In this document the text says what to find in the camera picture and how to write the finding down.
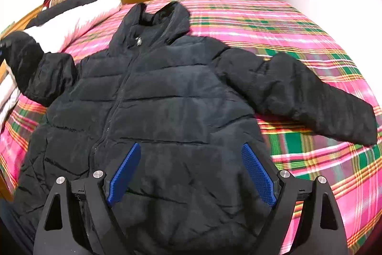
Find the black puffer jacket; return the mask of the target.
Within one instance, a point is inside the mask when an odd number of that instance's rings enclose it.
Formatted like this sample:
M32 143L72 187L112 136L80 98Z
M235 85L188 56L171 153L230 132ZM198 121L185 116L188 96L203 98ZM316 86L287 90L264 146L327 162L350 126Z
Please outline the black puffer jacket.
M46 108L1 218L32 253L58 177L91 177L130 144L141 158L113 213L137 254L248 254L270 214L242 161L248 143L269 156L257 117L303 125L366 147L378 162L372 106L279 52L265 60L190 35L189 11L138 3L108 47L75 62L24 31L1 41L21 93Z

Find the pink plaid bed sheet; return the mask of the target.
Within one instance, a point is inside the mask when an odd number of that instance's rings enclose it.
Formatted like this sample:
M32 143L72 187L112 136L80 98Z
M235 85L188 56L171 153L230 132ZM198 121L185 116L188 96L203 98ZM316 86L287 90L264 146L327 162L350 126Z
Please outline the pink plaid bed sheet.
M243 254L268 208L242 166L329 180L352 251L381 216L381 109L354 62L271 0L95 3L14 34L34 56L21 92L42 111L14 159L5 224L32 250L55 178L86 176L137 141L115 214L139 254Z

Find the white pink quilt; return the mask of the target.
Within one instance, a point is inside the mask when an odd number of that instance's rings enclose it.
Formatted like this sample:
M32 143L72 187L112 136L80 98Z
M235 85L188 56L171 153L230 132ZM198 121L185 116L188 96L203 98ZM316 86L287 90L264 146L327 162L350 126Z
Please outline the white pink quilt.
M44 52L62 52L90 28L117 13L121 6L121 0L97 0L68 10L41 26L27 28L24 32L32 36ZM16 105L19 95L16 81L8 72L1 82L1 125Z

